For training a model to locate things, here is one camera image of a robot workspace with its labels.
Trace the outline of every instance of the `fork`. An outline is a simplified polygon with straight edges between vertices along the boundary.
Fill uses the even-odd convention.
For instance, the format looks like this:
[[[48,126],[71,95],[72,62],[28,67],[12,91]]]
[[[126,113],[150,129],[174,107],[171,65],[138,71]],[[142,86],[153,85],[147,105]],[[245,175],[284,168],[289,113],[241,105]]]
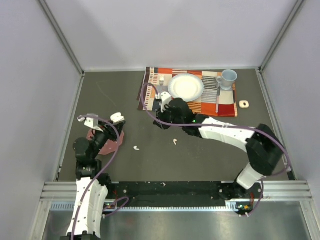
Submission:
[[[161,86],[161,93],[163,92],[163,86],[165,84],[165,76],[164,75],[160,75],[160,78],[159,78],[159,83],[160,83],[160,86]]]

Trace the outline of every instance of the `wall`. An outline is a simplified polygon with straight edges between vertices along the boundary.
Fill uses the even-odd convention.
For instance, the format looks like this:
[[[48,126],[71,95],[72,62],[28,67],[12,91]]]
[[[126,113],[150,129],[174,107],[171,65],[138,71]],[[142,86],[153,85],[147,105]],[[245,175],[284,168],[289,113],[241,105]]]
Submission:
[[[0,239],[27,239],[80,80],[36,0],[0,8]]]
[[[46,0],[86,70],[260,66],[296,0]]]
[[[309,182],[320,210],[320,0],[308,0],[294,20],[265,78],[293,169]]]

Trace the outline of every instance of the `cup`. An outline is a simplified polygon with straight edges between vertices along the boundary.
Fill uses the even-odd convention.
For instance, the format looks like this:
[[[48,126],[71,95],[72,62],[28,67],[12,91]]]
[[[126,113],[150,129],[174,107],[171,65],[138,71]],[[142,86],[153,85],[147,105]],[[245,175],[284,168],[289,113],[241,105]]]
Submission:
[[[234,84],[234,81],[237,80],[238,74],[231,70],[227,69],[222,72],[221,76],[218,76],[216,78],[216,81],[220,84],[221,89],[223,90],[229,90],[232,87],[232,84]]]

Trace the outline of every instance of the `mug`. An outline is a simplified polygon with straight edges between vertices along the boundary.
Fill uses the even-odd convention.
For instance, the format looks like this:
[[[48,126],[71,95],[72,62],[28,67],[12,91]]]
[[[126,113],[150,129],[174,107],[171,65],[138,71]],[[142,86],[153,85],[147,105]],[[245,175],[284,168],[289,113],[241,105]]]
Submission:
[[[218,76],[216,78],[216,81],[220,84],[221,89],[223,90],[229,90],[232,87],[232,84],[234,84],[234,81],[237,80],[238,74],[231,70],[227,69],[222,72],[221,76]]]

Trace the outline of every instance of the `colorful placemat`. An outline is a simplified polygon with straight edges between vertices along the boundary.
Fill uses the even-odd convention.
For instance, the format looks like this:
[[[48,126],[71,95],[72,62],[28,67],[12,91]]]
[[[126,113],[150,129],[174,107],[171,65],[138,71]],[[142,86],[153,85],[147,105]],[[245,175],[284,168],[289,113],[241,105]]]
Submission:
[[[236,102],[236,84],[234,83],[230,90],[221,90],[219,97],[219,110],[216,113],[217,103],[217,76],[221,76],[221,72],[214,71],[200,71],[200,70],[180,70],[172,68],[160,68],[160,67],[146,67],[144,78],[141,83],[140,91],[137,100],[140,99],[140,95],[144,95],[144,103],[148,111],[157,111],[160,105],[155,101],[156,91],[148,86],[144,92],[141,92],[142,86],[145,83],[151,83],[155,85],[156,89],[161,92],[168,92],[169,81],[178,74],[193,74],[200,78],[204,85],[204,91],[201,97],[195,101],[188,102],[190,109],[197,114],[204,114],[214,117],[237,117],[238,109]],[[159,75],[164,75],[164,84],[160,86]],[[139,102],[138,110],[143,110],[144,107]]]

